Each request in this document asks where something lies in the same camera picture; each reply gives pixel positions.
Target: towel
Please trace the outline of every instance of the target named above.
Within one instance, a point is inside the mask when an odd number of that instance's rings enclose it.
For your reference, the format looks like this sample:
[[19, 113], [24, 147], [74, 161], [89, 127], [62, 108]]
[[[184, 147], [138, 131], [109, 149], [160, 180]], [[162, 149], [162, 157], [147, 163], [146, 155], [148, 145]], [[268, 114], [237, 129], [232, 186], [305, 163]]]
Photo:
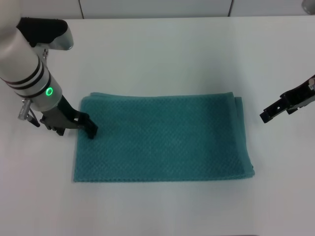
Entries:
[[243, 179], [254, 175], [243, 104], [233, 93], [129, 97], [92, 93], [82, 112], [98, 125], [78, 132], [75, 182]]

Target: cable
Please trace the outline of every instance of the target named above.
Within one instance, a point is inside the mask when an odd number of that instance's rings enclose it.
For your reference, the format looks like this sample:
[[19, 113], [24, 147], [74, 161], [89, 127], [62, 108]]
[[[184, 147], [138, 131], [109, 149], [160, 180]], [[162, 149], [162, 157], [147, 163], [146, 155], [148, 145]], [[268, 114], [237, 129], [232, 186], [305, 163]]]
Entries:
[[81, 11], [82, 19], [84, 19], [84, 15], [83, 15], [82, 7], [81, 7], [81, 1], [80, 1], [80, 0], [78, 0], [78, 1], [79, 1], [79, 6], [80, 6], [80, 11]]
[[231, 0], [231, 5], [230, 5], [230, 9], [229, 9], [229, 11], [228, 11], [228, 17], [230, 17], [231, 16], [231, 11], [232, 11], [232, 8], [233, 8], [233, 4], [234, 4], [234, 0]]
[[31, 110], [31, 108], [30, 108], [30, 112], [31, 112], [31, 114], [32, 114], [33, 118], [34, 118], [34, 119], [36, 120], [36, 122], [38, 123], [38, 120], [37, 120], [37, 118], [36, 118], [36, 116], [35, 116], [34, 112]]

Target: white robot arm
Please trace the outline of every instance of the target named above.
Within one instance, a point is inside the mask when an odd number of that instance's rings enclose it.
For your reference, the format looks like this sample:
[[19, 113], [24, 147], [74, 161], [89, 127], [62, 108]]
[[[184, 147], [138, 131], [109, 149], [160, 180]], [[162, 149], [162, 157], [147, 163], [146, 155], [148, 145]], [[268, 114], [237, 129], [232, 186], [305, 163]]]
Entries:
[[[65, 29], [62, 32], [57, 30], [58, 33], [45, 40], [36, 38], [36, 35], [47, 33], [34, 32], [32, 29], [38, 30], [43, 26], [42, 29], [49, 30], [49, 27], [56, 28], [59, 25]], [[74, 110], [63, 97], [62, 89], [50, 74], [46, 63], [30, 45], [36, 43], [44, 43], [55, 49], [69, 49], [73, 40], [66, 22], [21, 19], [19, 0], [0, 0], [0, 78], [24, 100], [19, 118], [27, 119], [38, 127], [36, 118], [29, 115], [29, 111], [34, 109], [43, 113], [41, 122], [59, 135], [63, 135], [65, 128], [83, 128], [93, 138], [97, 126], [89, 119], [89, 115]]]

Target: green led light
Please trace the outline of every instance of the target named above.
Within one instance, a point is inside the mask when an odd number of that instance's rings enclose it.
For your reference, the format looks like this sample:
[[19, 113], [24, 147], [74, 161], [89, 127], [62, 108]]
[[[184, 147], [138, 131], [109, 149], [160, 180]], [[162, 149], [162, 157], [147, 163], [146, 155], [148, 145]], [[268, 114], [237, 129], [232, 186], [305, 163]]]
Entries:
[[51, 94], [53, 94], [53, 88], [52, 87], [49, 87], [48, 89], [46, 89], [46, 95], [47, 96], [50, 96]]

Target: table surface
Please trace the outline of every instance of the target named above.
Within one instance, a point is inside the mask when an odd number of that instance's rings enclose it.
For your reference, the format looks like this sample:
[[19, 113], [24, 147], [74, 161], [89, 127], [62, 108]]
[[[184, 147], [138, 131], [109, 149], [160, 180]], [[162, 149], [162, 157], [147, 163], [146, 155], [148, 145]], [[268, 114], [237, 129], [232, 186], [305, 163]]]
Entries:
[[256, 175], [213, 182], [74, 183], [76, 132], [17, 120], [0, 83], [0, 234], [314, 234], [315, 103], [259, 114], [315, 74], [315, 18], [68, 20], [75, 45], [48, 67], [74, 108], [91, 92], [160, 96], [232, 91], [244, 102]]

